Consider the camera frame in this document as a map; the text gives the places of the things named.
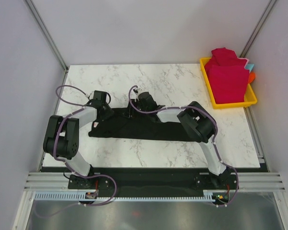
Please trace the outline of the black t-shirt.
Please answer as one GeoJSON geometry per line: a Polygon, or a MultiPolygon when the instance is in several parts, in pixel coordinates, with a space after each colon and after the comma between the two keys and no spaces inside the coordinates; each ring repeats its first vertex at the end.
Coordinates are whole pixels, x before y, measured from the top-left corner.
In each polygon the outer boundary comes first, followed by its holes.
{"type": "Polygon", "coordinates": [[[144,115],[132,108],[114,108],[114,114],[92,125],[92,138],[127,138],[160,141],[194,142],[180,123],[159,121],[156,115],[144,115]]]}

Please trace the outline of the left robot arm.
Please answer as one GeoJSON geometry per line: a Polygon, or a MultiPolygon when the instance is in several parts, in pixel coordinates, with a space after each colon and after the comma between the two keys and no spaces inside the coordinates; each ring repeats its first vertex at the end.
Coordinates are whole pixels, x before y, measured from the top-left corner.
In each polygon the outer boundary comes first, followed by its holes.
{"type": "Polygon", "coordinates": [[[79,178],[84,188],[92,188],[97,175],[94,169],[79,152],[80,129],[98,118],[111,115],[109,103],[111,96],[108,92],[94,91],[88,103],[80,109],[65,116],[52,115],[46,129],[43,151],[64,165],[79,178]]]}

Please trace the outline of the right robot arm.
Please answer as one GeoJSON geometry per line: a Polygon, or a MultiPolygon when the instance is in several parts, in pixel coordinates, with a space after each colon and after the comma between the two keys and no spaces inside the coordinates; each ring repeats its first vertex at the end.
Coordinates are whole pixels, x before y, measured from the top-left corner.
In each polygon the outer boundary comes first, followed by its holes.
{"type": "Polygon", "coordinates": [[[198,102],[183,107],[158,106],[149,92],[134,90],[136,98],[128,94],[130,106],[140,114],[156,117],[165,124],[180,124],[188,137],[201,146],[208,163],[210,183],[214,188],[222,188],[228,182],[230,166],[223,162],[218,152],[215,138],[218,127],[214,118],[198,102]]]}

